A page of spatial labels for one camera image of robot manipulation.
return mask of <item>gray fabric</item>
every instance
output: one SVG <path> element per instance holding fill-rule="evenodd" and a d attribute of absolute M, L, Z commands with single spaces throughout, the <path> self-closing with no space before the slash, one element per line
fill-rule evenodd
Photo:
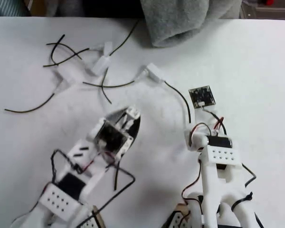
<path fill-rule="evenodd" d="M 156 47 L 179 44 L 213 19 L 238 18 L 241 0 L 141 0 Z"/>

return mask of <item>red object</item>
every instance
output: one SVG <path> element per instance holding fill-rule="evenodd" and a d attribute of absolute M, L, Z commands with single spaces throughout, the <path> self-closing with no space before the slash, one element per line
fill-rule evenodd
<path fill-rule="evenodd" d="M 270 6 L 270 5 L 272 5 L 272 4 L 274 3 L 274 1 L 275 1 L 275 0 L 267 0 L 267 1 L 266 1 L 266 5 L 267 5 L 267 6 Z"/>

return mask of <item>black component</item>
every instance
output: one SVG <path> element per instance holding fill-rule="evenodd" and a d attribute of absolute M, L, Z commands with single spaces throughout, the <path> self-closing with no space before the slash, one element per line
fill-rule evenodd
<path fill-rule="evenodd" d="M 81 151 L 87 151 L 89 149 L 88 146 L 79 148 Z"/>
<path fill-rule="evenodd" d="M 96 144 L 99 144 L 100 141 L 105 142 L 104 149 L 107 152 L 117 153 L 127 141 L 127 136 L 122 134 L 108 121 L 105 121 L 104 125 L 101 127 L 100 131 L 95 137 Z"/>
<path fill-rule="evenodd" d="M 252 192 L 250 192 L 248 195 L 246 195 L 244 198 L 237 200 L 232 206 L 231 206 L 231 211 L 234 210 L 234 208 L 240 204 L 241 202 L 247 201 L 247 200 L 252 200 Z"/>
<path fill-rule="evenodd" d="M 218 228 L 242 228 L 242 227 L 234 227 L 234 226 L 218 225 Z"/>
<path fill-rule="evenodd" d="M 207 135 L 207 138 L 208 138 L 208 145 L 210 146 L 232 148 L 232 141 L 227 137 L 217 137 L 217 136 Z"/>
<path fill-rule="evenodd" d="M 217 169 L 218 170 L 225 170 L 226 167 L 227 167 L 227 165 L 225 165 L 225 164 L 217 164 Z"/>
<path fill-rule="evenodd" d="M 83 153 L 76 153 L 73 155 L 73 157 L 82 157 L 84 154 Z"/>
<path fill-rule="evenodd" d="M 189 90 L 191 100 L 194 108 L 201 108 L 200 102 L 204 102 L 203 106 L 215 105 L 215 100 L 211 92 L 210 86 L 204 86 L 196 89 Z"/>
<path fill-rule="evenodd" d="M 66 194 L 68 194 L 73 199 L 79 200 L 79 195 L 85 185 L 86 184 L 82 180 L 80 180 L 73 174 L 68 173 L 57 184 L 57 187 L 59 187 L 62 191 L 64 191 Z"/>

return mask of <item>black zip tie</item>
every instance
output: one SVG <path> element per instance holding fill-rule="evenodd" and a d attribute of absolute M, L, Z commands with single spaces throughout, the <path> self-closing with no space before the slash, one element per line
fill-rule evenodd
<path fill-rule="evenodd" d="M 232 205 L 231 211 L 233 212 L 234 208 L 235 208 L 239 203 L 244 202 L 244 201 L 248 201 L 248 200 L 249 200 L 249 201 L 252 200 L 252 192 L 251 192 L 250 194 L 246 195 L 244 198 L 239 199 L 238 201 L 236 201 L 236 202 Z"/>

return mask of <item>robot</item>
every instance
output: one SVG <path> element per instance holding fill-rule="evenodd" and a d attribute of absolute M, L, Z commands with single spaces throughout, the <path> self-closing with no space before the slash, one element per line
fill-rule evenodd
<path fill-rule="evenodd" d="M 188 211 L 195 211 L 199 203 L 201 214 L 184 219 L 180 212 L 172 213 L 163 228 L 204 227 L 239 228 L 230 224 L 219 224 L 220 205 L 230 206 L 241 228 L 263 227 L 251 206 L 252 193 L 246 186 L 256 177 L 240 159 L 240 152 L 229 138 L 223 119 L 218 118 L 213 108 L 215 100 L 209 86 L 189 91 L 194 108 L 196 122 L 192 129 L 185 132 L 185 140 L 190 151 L 199 152 L 199 175 L 184 188 L 182 197 Z M 213 118 L 217 120 L 214 129 L 209 125 Z M 96 216 L 123 190 L 129 187 L 135 178 L 119 167 L 119 161 L 133 144 L 140 126 L 140 113 L 134 107 L 127 107 L 100 119 L 98 124 L 79 140 L 67 154 L 55 150 L 52 157 L 52 181 L 46 186 L 38 203 L 20 228 L 89 228 L 100 227 Z M 62 155 L 67 164 L 57 175 L 54 156 Z M 109 167 L 132 177 L 133 181 L 116 193 L 104 206 L 92 210 L 86 202 L 96 184 Z M 248 170 L 254 177 L 244 182 L 243 171 Z M 203 193 L 184 192 L 202 178 Z"/>

